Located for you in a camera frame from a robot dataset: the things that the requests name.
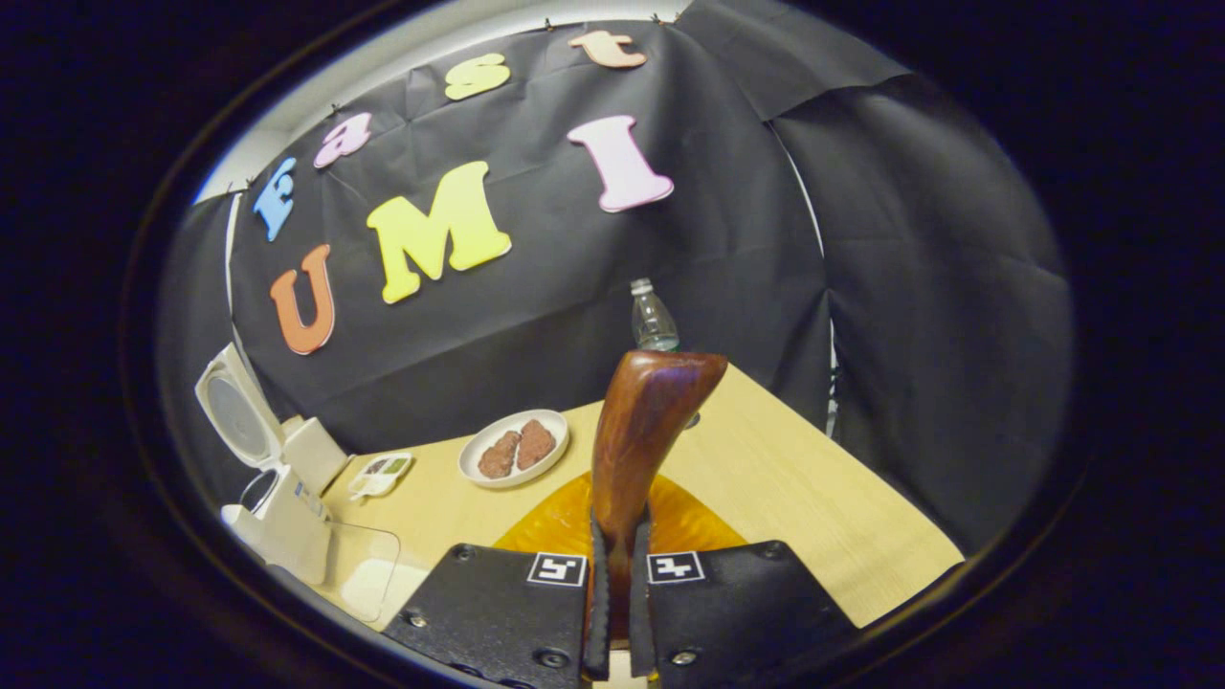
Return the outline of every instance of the white plate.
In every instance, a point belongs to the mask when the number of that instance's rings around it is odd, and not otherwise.
[[[513,430],[516,433],[522,433],[523,427],[532,419],[540,422],[540,425],[545,428],[552,436],[557,440],[557,446],[552,449],[551,452],[544,456],[539,462],[529,466],[527,470],[519,471],[519,467],[512,466],[510,476],[503,478],[485,478],[477,468],[480,462],[480,456],[485,454],[485,450],[494,446],[494,443],[506,434],[507,430]],[[511,414],[503,419],[496,421],[486,425],[480,433],[472,436],[472,440],[463,446],[463,451],[459,452],[459,473],[464,474],[477,485],[483,485],[485,488],[510,488],[511,485],[518,485],[532,481],[533,478],[540,476],[541,473],[549,471],[552,465],[557,463],[561,455],[566,451],[566,445],[570,443],[570,425],[566,423],[566,417],[554,412],[551,409],[532,409],[528,412],[519,412],[517,414]],[[516,462],[518,461],[519,451],[514,450]]]

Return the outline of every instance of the meat patty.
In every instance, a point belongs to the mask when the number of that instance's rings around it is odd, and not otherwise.
[[[519,459],[517,462],[519,471],[545,459],[556,446],[557,439],[545,427],[540,425],[540,422],[537,419],[529,421],[523,427],[523,440],[519,443]]]
[[[505,435],[494,443],[494,446],[480,456],[477,468],[485,478],[506,478],[511,474],[514,465],[514,449],[519,445],[522,436],[513,430],[507,430]]]

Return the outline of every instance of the open lid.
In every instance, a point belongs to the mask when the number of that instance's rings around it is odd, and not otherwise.
[[[268,468],[281,460],[284,433],[234,343],[223,348],[196,383],[196,398],[222,440],[243,463]]]

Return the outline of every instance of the wooden handle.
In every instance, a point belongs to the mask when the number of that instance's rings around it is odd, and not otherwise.
[[[595,429],[592,514],[608,550],[614,640],[626,638],[633,533],[650,483],[726,370],[718,354],[633,351],[612,374]]]

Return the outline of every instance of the plastic water bottle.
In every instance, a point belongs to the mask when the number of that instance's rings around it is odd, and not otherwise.
[[[681,338],[676,333],[676,321],[668,313],[668,306],[655,295],[650,281],[643,277],[631,282],[630,294],[633,295],[633,315],[630,320],[638,348],[658,352],[679,351]]]

